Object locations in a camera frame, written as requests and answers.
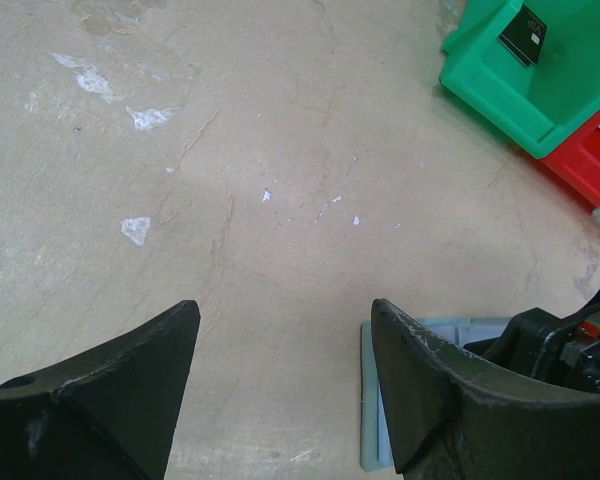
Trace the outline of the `green plastic bin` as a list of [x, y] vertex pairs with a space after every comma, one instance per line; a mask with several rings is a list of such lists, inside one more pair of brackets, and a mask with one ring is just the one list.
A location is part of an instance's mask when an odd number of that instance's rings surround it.
[[[536, 65], [498, 40], [522, 5], [547, 26]], [[537, 159], [600, 110], [600, 1], [470, 1], [442, 50], [441, 84]]]

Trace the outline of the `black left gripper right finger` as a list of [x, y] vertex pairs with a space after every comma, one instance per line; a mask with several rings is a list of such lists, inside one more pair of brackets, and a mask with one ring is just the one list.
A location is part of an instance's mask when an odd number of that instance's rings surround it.
[[600, 479], [600, 394], [504, 369], [386, 299], [371, 332], [394, 468], [405, 479]]

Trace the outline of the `red double plastic bin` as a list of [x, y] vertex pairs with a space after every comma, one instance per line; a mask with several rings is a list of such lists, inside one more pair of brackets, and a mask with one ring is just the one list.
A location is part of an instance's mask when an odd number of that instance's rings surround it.
[[593, 207], [599, 207], [600, 110], [540, 163]]

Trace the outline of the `black card in green bin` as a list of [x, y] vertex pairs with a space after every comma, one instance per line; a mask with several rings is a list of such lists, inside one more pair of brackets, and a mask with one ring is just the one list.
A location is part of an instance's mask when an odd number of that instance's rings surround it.
[[498, 40], [525, 66], [536, 65], [539, 61], [546, 24], [526, 5], [498, 36]]

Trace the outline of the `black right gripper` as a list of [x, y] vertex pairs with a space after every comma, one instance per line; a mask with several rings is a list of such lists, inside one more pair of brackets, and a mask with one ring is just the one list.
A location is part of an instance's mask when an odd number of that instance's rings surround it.
[[565, 318], [533, 308], [512, 317], [499, 337], [464, 348], [534, 380], [600, 394], [600, 290]]

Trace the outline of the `teal leather card holder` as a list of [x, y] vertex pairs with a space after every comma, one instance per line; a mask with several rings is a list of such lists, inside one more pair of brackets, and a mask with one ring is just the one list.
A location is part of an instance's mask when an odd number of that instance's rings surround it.
[[[499, 337], [509, 317], [428, 317], [417, 321], [451, 343], [467, 343]], [[371, 323], [361, 325], [361, 432], [360, 465], [366, 472], [393, 466], [387, 421], [378, 382]]]

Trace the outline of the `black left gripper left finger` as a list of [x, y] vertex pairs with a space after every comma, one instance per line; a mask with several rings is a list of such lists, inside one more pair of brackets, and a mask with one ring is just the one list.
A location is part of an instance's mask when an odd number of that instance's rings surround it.
[[0, 479], [161, 479], [200, 325], [184, 300], [0, 385]]

